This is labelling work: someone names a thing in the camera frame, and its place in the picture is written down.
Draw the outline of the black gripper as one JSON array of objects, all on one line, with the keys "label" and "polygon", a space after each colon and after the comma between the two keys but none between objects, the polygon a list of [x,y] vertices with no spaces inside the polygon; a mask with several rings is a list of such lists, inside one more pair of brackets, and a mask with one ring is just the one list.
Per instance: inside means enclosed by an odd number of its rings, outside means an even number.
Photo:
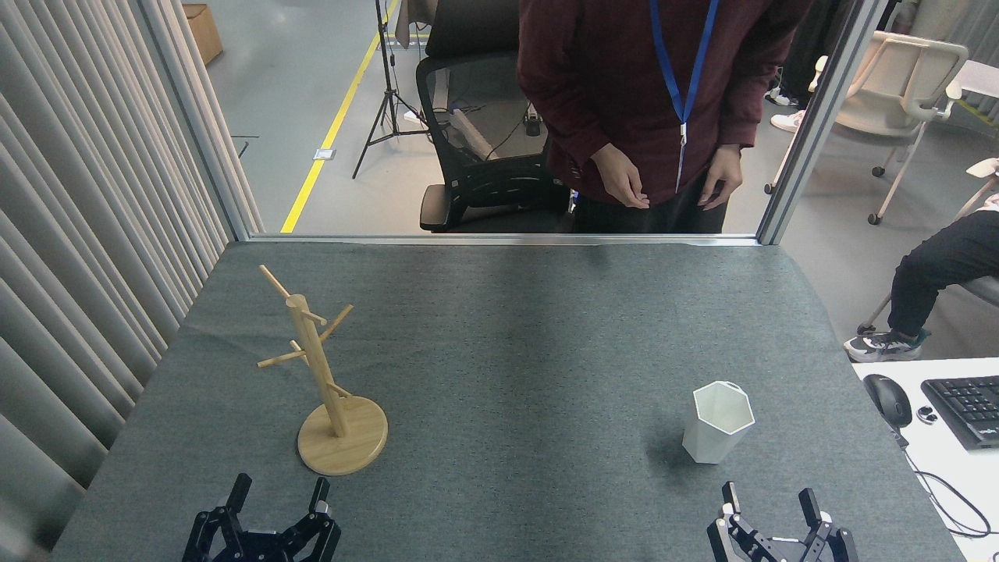
[{"label": "black gripper", "polygon": [[853,534],[836,526],[831,516],[820,510],[813,489],[799,492],[799,504],[809,534],[804,543],[797,539],[761,537],[759,530],[745,523],[734,483],[722,486],[722,506],[709,526],[709,544],[715,561],[857,561]]},{"label": "black gripper", "polygon": [[[251,486],[252,478],[239,473],[225,504],[197,513],[182,561],[295,561],[310,543],[310,554],[300,561],[332,561],[342,531],[327,502],[327,478],[315,480],[309,512],[282,534],[246,533],[240,526],[238,515]],[[213,556],[211,548],[218,532],[224,547]]]}]

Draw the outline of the person's left hand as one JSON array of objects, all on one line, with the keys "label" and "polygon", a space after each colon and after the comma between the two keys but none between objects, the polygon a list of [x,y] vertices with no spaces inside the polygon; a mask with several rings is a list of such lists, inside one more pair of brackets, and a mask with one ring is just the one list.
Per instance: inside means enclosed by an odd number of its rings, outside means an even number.
[{"label": "person's left hand", "polygon": [[723,144],[715,150],[697,203],[704,212],[726,204],[742,185],[741,150],[740,144]]}]

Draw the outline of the person's right hand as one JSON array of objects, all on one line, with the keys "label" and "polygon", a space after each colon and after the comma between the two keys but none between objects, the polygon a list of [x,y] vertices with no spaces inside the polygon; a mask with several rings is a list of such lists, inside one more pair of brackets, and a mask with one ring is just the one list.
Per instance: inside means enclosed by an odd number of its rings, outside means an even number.
[{"label": "person's right hand", "polygon": [[643,192],[638,168],[617,146],[607,143],[592,157],[604,190],[628,208],[649,209],[649,199]]}]

